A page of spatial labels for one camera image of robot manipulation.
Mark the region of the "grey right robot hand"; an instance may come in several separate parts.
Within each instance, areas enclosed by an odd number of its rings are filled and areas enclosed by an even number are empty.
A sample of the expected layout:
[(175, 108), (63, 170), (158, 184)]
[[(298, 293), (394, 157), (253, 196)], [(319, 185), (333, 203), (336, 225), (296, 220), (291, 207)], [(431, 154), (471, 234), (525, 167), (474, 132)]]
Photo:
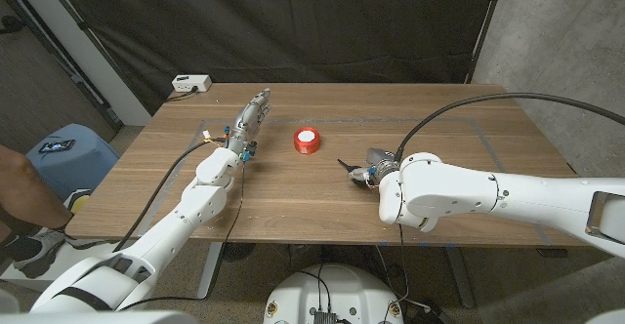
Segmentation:
[(377, 187), (386, 175), (399, 170), (395, 155), (382, 148), (369, 148), (365, 165), (348, 172), (350, 180), (356, 184)]

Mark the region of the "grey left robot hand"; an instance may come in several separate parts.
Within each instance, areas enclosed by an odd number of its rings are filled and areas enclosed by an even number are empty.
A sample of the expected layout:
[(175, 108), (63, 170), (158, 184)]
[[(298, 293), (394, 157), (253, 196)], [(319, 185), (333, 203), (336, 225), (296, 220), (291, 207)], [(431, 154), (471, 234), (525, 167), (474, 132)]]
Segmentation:
[(271, 90), (266, 88), (238, 112), (227, 140), (229, 150), (236, 154), (255, 155), (257, 148), (255, 138), (265, 116), (271, 110), (270, 95)]

